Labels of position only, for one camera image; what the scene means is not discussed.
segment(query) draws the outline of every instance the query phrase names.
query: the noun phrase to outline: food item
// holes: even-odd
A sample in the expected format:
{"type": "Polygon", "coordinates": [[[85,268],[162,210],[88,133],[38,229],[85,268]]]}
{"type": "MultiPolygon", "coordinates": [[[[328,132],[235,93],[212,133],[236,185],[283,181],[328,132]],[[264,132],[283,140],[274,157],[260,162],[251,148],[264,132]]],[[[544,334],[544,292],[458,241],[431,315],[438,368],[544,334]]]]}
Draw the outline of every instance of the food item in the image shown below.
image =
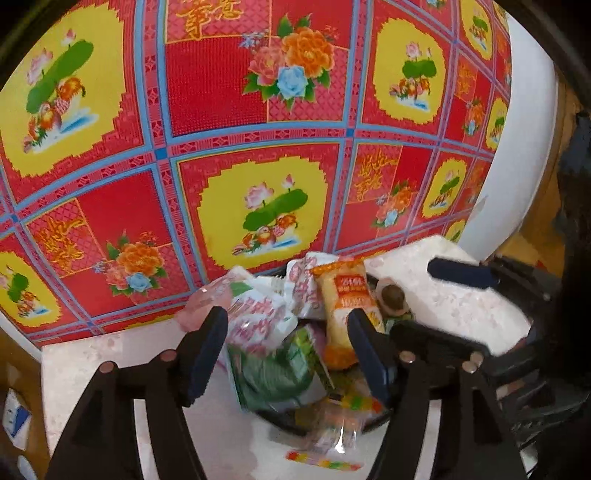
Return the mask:
{"type": "Polygon", "coordinates": [[[324,362],[329,369],[343,370],[357,363],[347,333],[351,310],[365,311],[374,328],[384,333],[379,308],[368,289],[365,266],[361,260],[321,265],[310,270],[320,286],[327,313],[327,345],[324,362]]]}
{"type": "Polygon", "coordinates": [[[389,333],[395,322],[400,320],[414,320],[404,290],[390,277],[380,278],[375,288],[375,296],[380,309],[385,315],[385,329],[389,333]]]}
{"type": "Polygon", "coordinates": [[[326,320],[326,312],[318,285],[310,269],[337,261],[336,255],[322,252],[308,252],[304,258],[292,260],[287,264],[284,297],[291,311],[298,317],[308,320],[326,320]]]}
{"type": "Polygon", "coordinates": [[[243,410],[282,412],[317,402],[334,390],[306,328],[265,357],[228,345],[228,365],[243,410]]]}
{"type": "Polygon", "coordinates": [[[198,330],[214,305],[228,312],[226,343],[248,353],[266,355],[275,351],[297,327],[297,318],[287,309],[283,297],[242,267],[233,267],[191,295],[185,308],[175,315],[176,321],[185,331],[198,330]]]}
{"type": "Polygon", "coordinates": [[[357,438],[373,406],[371,398],[331,395],[320,406],[316,425],[307,436],[306,448],[288,452],[285,458],[331,470],[359,470],[363,463],[359,461],[357,438]]]}

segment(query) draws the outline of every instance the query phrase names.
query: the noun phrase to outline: white wall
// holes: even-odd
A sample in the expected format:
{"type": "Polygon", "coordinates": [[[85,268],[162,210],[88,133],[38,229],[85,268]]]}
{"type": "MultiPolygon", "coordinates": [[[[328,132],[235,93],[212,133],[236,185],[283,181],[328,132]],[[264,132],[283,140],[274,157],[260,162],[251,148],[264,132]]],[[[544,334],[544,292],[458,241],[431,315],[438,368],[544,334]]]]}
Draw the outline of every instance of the white wall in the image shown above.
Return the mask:
{"type": "Polygon", "coordinates": [[[38,362],[41,361],[41,351],[33,345],[17,328],[0,312],[0,329],[4,330],[9,337],[22,347],[29,355],[38,362]]]}
{"type": "Polygon", "coordinates": [[[513,18],[511,103],[491,170],[459,245],[483,260],[520,226],[544,173],[554,135],[554,63],[513,18]]]}

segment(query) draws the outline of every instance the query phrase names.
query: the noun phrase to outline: white snack package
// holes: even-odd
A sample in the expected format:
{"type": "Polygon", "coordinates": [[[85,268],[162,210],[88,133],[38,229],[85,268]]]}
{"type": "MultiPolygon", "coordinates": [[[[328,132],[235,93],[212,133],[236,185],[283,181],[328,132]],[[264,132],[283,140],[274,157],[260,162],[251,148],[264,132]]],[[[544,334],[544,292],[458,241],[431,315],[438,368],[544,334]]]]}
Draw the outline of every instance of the white snack package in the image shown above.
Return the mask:
{"type": "Polygon", "coordinates": [[[310,269],[339,260],[338,255],[324,252],[308,252],[304,258],[287,264],[283,296],[288,308],[298,317],[309,320],[326,320],[322,295],[310,269]]]}
{"type": "Polygon", "coordinates": [[[285,299],[242,267],[233,267],[232,305],[228,309],[227,343],[247,353],[275,351],[297,327],[285,299]]]}

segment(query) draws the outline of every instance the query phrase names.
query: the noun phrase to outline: blue flower print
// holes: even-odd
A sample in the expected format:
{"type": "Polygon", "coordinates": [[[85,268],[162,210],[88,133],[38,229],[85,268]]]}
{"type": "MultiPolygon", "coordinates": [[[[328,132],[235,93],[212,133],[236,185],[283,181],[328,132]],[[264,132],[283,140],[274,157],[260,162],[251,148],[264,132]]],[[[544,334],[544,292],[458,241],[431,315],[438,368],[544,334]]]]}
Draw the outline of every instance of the blue flower print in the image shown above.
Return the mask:
{"type": "Polygon", "coordinates": [[[398,211],[397,210],[390,210],[384,219],[384,226],[389,227],[396,223],[396,219],[398,218],[398,211]]]}
{"type": "Polygon", "coordinates": [[[252,48],[256,44],[255,34],[254,33],[243,33],[242,34],[242,42],[238,45],[238,48],[252,48]]]}
{"type": "Polygon", "coordinates": [[[306,94],[308,79],[304,75],[304,67],[280,67],[277,76],[277,86],[285,100],[303,97],[306,94]]]}
{"type": "Polygon", "coordinates": [[[150,279],[146,277],[143,273],[134,273],[129,277],[125,277],[125,279],[127,280],[129,286],[139,293],[142,293],[143,291],[152,288],[150,279]]]}
{"type": "Polygon", "coordinates": [[[468,124],[468,135],[470,135],[470,136],[474,135],[475,131],[476,131],[476,122],[474,120],[470,120],[470,123],[468,124]]]}

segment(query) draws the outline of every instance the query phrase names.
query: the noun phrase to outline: orange flower print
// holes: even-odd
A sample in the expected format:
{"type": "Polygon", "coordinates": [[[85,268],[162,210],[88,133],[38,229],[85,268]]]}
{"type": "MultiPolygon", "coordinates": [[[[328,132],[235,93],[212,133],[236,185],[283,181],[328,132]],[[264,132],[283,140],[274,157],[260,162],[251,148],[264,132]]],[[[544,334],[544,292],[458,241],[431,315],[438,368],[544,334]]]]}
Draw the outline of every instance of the orange flower print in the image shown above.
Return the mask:
{"type": "Polygon", "coordinates": [[[389,197],[378,199],[380,207],[375,214],[372,226],[387,228],[395,225],[400,216],[410,207],[414,193],[416,192],[408,185],[408,180],[404,180],[402,185],[397,183],[389,197]]]}
{"type": "Polygon", "coordinates": [[[396,195],[392,197],[394,201],[394,208],[401,212],[402,210],[410,206],[410,202],[413,198],[413,191],[410,187],[404,187],[398,191],[396,195]]]}
{"type": "Polygon", "coordinates": [[[308,78],[317,78],[324,70],[331,70],[335,66],[335,48],[318,30],[298,28],[283,38],[281,48],[285,52],[287,65],[304,67],[304,74],[308,78]]]}
{"type": "Polygon", "coordinates": [[[155,275],[164,264],[158,250],[142,242],[126,244],[117,257],[117,263],[130,275],[142,273],[146,277],[155,275]]]}

